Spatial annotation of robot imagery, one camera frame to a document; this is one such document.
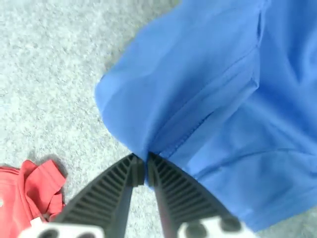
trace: ribbed rubber pad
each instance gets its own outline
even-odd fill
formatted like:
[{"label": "ribbed rubber pad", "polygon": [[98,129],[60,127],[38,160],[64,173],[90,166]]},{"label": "ribbed rubber pad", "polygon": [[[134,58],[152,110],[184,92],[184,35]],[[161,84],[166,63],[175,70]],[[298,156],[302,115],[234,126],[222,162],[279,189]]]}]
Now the ribbed rubber pad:
[{"label": "ribbed rubber pad", "polygon": [[214,216],[230,216],[228,210],[202,185],[173,163],[151,154],[149,185],[157,196],[165,237],[177,237],[182,223]]},{"label": "ribbed rubber pad", "polygon": [[131,154],[88,184],[54,222],[100,226],[107,238],[124,237],[132,189],[143,185],[144,163]]}]

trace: floor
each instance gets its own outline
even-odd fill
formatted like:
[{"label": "floor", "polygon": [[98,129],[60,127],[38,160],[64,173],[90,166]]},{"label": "floor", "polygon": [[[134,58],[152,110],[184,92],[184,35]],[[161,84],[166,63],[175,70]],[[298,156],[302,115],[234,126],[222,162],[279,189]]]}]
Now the floor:
[{"label": "floor", "polygon": [[[0,0],[0,163],[54,158],[65,201],[129,151],[102,124],[94,87],[137,30],[175,0]],[[317,209],[260,233],[317,238]],[[160,238],[155,197],[133,194],[127,238]]]}]

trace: blue fabric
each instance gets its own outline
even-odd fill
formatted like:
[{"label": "blue fabric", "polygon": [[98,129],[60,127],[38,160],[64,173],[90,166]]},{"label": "blue fabric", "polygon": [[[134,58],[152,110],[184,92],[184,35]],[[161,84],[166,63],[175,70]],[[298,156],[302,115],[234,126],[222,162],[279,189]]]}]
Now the blue fabric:
[{"label": "blue fabric", "polygon": [[109,131],[257,231],[317,205],[317,1],[183,0],[96,87]]}]

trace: blue cloth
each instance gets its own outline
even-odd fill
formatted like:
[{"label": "blue cloth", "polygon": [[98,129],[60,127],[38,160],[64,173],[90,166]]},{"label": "blue cloth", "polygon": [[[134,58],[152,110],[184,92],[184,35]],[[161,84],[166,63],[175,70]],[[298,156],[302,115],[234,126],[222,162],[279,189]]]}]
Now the blue cloth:
[{"label": "blue cloth", "polygon": [[95,96],[114,137],[168,158],[255,231],[317,204],[316,0],[183,0]]}]

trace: red cloth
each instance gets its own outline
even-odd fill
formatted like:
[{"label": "red cloth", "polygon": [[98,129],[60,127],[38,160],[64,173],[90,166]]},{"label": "red cloth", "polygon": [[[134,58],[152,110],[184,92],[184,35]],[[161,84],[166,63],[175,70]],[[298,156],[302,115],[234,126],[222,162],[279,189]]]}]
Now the red cloth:
[{"label": "red cloth", "polygon": [[23,162],[21,169],[0,167],[1,238],[17,238],[31,226],[30,221],[49,215],[49,221],[64,207],[60,189],[65,178],[48,160],[40,166]]}]

